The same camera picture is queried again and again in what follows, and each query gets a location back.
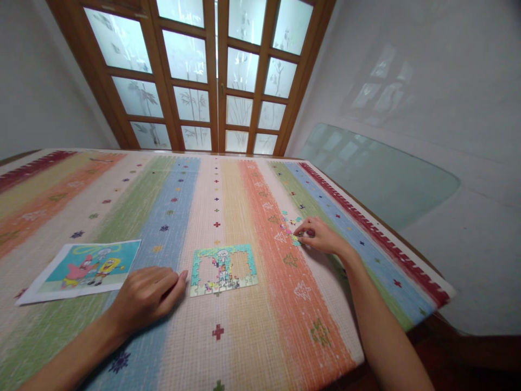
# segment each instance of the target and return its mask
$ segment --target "hand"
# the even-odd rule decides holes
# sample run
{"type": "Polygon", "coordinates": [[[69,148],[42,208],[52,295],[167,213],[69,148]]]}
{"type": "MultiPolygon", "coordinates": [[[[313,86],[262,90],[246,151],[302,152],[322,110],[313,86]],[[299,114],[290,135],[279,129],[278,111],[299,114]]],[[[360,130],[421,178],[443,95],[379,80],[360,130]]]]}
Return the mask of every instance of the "hand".
{"type": "Polygon", "coordinates": [[[128,337],[170,312],[185,291],[187,275],[187,270],[178,276],[171,268],[157,266],[136,270],[103,317],[116,334],[128,337]]]}
{"type": "Polygon", "coordinates": [[[341,251],[354,251],[351,245],[343,237],[338,235],[318,216],[306,218],[295,230],[294,235],[298,237],[299,242],[307,244],[323,253],[338,255],[341,251]],[[313,231],[315,236],[298,236],[303,231],[313,231]]]}

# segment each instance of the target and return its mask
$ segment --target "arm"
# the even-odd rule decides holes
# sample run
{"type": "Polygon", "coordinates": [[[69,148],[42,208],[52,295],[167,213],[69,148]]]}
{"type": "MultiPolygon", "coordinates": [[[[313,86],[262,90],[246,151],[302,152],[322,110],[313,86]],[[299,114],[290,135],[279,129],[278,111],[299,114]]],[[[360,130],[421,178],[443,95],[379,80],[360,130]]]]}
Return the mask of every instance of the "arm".
{"type": "Polygon", "coordinates": [[[315,237],[299,241],[324,253],[335,254],[346,269],[360,337],[367,361],[384,390],[434,390],[407,335],[367,273],[360,255],[320,217],[308,217],[295,235],[311,230],[315,237]]]}
{"type": "Polygon", "coordinates": [[[132,333],[170,312],[185,291],[187,275],[186,270],[178,276],[170,268],[157,266],[130,273],[112,306],[19,391],[76,389],[132,333]]]}

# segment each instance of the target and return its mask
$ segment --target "spongebob picture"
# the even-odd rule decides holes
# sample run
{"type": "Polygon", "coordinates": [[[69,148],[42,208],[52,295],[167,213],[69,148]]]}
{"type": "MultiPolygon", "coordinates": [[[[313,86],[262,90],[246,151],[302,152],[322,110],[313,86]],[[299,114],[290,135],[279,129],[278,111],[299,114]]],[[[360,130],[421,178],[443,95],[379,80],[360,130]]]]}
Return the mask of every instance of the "spongebob picture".
{"type": "Polygon", "coordinates": [[[141,241],[66,244],[26,291],[24,301],[47,301],[114,291],[128,276],[141,241]]]}

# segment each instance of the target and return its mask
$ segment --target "glass door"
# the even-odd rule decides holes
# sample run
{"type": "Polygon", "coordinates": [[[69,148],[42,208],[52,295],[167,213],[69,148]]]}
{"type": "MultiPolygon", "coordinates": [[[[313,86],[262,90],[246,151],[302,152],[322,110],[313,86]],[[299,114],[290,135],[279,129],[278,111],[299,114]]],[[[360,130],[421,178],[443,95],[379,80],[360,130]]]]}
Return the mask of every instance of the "glass door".
{"type": "Polygon", "coordinates": [[[122,148],[267,155],[284,153],[334,6],[47,3],[122,148]]]}
{"type": "Polygon", "coordinates": [[[279,154],[323,8],[314,3],[219,0],[220,152],[279,154]]]}

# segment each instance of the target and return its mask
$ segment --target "patrick star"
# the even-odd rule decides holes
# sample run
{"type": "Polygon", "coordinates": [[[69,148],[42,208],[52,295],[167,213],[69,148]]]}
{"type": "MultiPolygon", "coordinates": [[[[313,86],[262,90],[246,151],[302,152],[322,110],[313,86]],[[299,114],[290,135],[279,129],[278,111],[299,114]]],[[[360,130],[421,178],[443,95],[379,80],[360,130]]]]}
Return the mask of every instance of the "patrick star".
{"type": "Polygon", "coordinates": [[[85,257],[85,260],[81,263],[80,266],[76,266],[73,263],[69,263],[69,274],[63,279],[61,283],[61,288],[65,289],[69,285],[72,285],[74,288],[76,285],[78,285],[79,281],[83,279],[88,272],[90,272],[92,269],[96,269],[99,266],[99,262],[95,264],[92,263],[92,255],[87,255],[85,257]]]}

